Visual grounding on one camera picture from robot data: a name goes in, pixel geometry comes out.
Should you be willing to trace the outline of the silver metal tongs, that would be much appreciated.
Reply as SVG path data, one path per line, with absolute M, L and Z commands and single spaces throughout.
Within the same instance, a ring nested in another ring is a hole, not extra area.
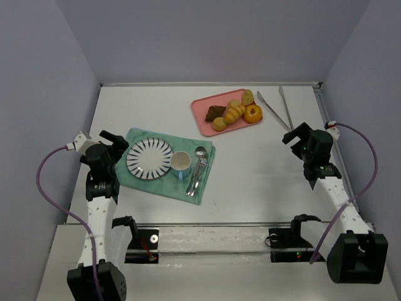
M 270 94 L 259 90 L 256 92 L 257 99 L 269 110 L 270 114 L 283 126 L 286 131 L 294 129 L 293 119 L 289 111 L 289 104 L 284 94 L 282 85 L 275 87 L 276 91 L 270 89 Z

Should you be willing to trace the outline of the striped yellow bread roll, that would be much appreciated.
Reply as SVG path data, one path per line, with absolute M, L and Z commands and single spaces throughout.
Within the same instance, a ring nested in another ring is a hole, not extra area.
M 226 124 L 232 124 L 236 122 L 244 115 L 245 111 L 246 107 L 242 104 L 229 108 L 224 115 L 224 122 Z

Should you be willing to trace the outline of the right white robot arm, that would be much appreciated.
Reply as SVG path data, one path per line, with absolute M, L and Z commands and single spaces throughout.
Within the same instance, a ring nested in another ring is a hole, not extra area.
M 388 241 L 375 233 L 364 222 L 353 205 L 373 184 L 368 184 L 356 195 L 349 196 L 338 168 L 331 163 L 331 148 L 340 133 L 338 122 L 328 122 L 323 130 L 313 130 L 303 122 L 284 135 L 292 153 L 303 161 L 303 174 L 312 191 L 322 201 L 331 221 L 324 224 L 316 216 L 301 214 L 291 222 L 292 229 L 314 249 L 310 264 L 323 259 L 328 275 L 334 283 L 379 284 L 383 278 Z

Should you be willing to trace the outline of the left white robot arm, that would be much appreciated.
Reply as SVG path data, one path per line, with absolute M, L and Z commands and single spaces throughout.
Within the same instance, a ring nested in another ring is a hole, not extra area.
M 120 183 L 115 171 L 116 163 L 128 148 L 128 142 L 119 135 L 105 130 L 100 137 L 109 144 L 93 140 L 80 132 L 69 150 L 80 155 L 80 162 L 90 168 L 85 181 L 87 219 L 74 216 L 86 229 L 77 267 L 67 274 L 67 283 L 75 300 L 124 300 L 124 276 L 112 261 L 112 229 Z

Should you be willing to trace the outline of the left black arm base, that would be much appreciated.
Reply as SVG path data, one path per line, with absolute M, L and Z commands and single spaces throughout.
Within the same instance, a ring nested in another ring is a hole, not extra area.
M 131 216 L 112 221 L 112 255 L 119 264 L 158 264 L 159 229 L 138 227 Z

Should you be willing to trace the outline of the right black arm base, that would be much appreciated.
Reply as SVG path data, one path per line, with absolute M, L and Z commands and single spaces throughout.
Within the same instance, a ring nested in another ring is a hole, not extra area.
M 272 263 L 308 262 L 328 226 L 317 216 L 296 215 L 289 226 L 269 228 L 265 245 L 271 249 Z

